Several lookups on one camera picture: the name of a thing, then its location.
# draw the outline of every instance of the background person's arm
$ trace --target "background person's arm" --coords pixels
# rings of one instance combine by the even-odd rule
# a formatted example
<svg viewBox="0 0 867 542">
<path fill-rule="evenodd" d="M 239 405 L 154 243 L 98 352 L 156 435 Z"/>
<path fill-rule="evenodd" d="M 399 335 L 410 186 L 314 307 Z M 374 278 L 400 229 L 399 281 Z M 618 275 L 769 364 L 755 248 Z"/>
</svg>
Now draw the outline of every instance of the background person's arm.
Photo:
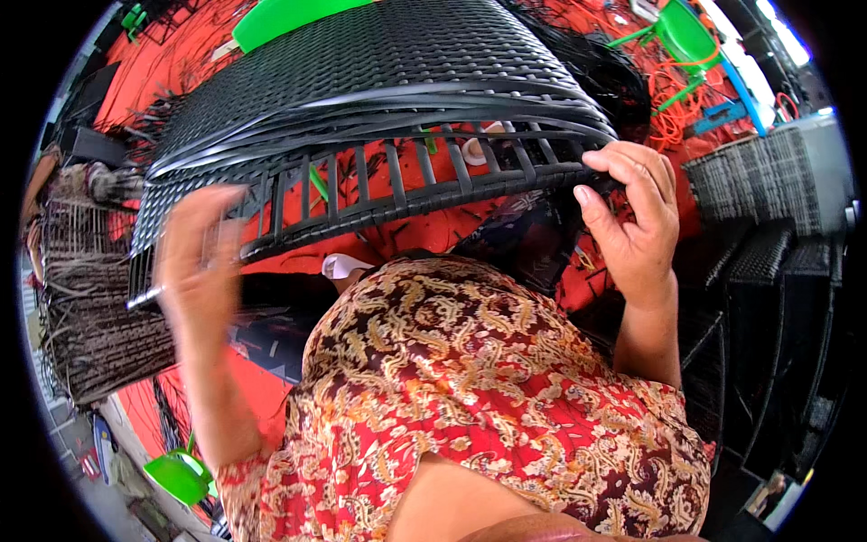
<svg viewBox="0 0 867 542">
<path fill-rule="evenodd" d="M 227 330 L 238 306 L 239 228 L 220 216 L 243 187 L 208 186 L 178 203 L 166 222 L 156 269 L 160 306 L 174 336 L 192 429 L 211 469 L 244 460 L 263 445 L 256 419 L 231 376 Z M 219 226 L 213 254 L 203 243 Z"/>
<path fill-rule="evenodd" d="M 626 185 L 636 214 L 634 224 L 620 225 L 592 188 L 575 188 L 584 223 L 626 299 L 614 370 L 679 388 L 677 279 L 671 270 L 679 229 L 674 168 L 653 149 L 625 141 L 584 153 L 582 160 Z"/>
</svg>

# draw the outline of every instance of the background person's hand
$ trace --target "background person's hand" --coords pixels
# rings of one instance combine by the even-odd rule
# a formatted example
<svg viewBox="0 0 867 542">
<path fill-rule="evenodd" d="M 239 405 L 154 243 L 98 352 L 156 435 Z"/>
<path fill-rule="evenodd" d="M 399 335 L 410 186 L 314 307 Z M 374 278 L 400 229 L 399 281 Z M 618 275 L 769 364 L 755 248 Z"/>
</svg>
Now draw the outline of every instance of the background person's hand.
<svg viewBox="0 0 867 542">
<path fill-rule="evenodd" d="M 238 305 L 240 228 L 220 222 L 243 186 L 208 186 L 183 198 L 160 240 L 156 284 L 181 359 L 214 359 Z M 213 246 L 204 246 L 209 238 Z"/>
<path fill-rule="evenodd" d="M 675 201 L 675 170 L 655 150 L 614 141 L 601 151 L 584 153 L 588 167 L 608 172 L 626 185 L 636 223 L 620 225 L 603 199 L 588 186 L 576 186 L 584 223 L 599 244 L 605 264 L 627 303 L 653 310 L 672 294 L 679 221 Z"/>
</svg>

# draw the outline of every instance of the person's left hand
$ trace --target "person's left hand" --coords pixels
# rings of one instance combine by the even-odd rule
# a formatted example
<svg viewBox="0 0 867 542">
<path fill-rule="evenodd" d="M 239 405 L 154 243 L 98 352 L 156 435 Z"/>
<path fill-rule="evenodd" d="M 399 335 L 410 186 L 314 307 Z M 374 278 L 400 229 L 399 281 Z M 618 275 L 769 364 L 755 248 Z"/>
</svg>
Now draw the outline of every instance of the person's left hand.
<svg viewBox="0 0 867 542">
<path fill-rule="evenodd" d="M 220 217 L 245 189 L 202 188 L 183 198 L 168 216 L 154 276 L 162 288 L 158 300 L 180 360 L 216 359 L 225 342 L 238 306 L 240 227 L 234 222 L 220 223 Z M 205 238 L 215 228 L 219 231 L 213 254 L 203 261 Z"/>
</svg>

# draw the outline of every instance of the woman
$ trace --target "woman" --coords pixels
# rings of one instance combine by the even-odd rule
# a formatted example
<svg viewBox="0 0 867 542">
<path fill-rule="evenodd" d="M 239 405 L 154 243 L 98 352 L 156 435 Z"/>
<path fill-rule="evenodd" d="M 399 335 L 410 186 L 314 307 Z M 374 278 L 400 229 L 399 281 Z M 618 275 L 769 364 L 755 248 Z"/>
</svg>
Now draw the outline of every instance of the woman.
<svg viewBox="0 0 867 542">
<path fill-rule="evenodd" d="M 491 266 L 398 258 L 314 328 L 277 451 L 222 355 L 237 235 L 206 266 L 197 242 L 239 194 L 210 187 L 178 204 L 160 302 L 235 539 L 695 539 L 710 468 L 678 391 L 674 171 L 626 142 L 583 161 L 626 186 L 636 215 L 618 225 L 575 189 L 627 301 L 610 365 L 551 299 Z"/>
</svg>

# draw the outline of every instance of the red floral blouse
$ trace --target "red floral blouse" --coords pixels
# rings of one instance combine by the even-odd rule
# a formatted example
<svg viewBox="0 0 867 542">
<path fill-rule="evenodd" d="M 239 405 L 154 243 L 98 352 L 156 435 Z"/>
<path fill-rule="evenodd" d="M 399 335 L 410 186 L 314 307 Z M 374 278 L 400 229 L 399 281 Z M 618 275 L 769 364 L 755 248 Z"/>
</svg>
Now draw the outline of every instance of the red floral blouse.
<svg viewBox="0 0 867 542">
<path fill-rule="evenodd" d="M 553 300 L 487 264 L 383 265 L 304 360 L 281 449 L 216 469 L 235 540 L 383 540 L 424 453 L 598 532 L 701 528 L 710 467 L 683 395 L 612 371 Z"/>
</svg>

